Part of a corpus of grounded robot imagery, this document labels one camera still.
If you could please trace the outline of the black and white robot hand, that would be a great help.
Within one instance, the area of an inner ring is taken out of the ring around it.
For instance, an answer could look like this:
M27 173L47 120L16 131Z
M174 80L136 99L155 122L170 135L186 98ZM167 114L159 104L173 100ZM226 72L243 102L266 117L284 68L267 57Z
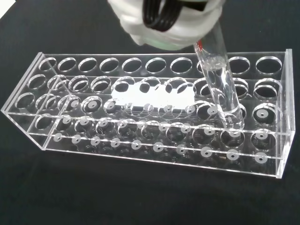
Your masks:
M223 0L110 0L123 30L137 45L176 51L193 45L219 20Z

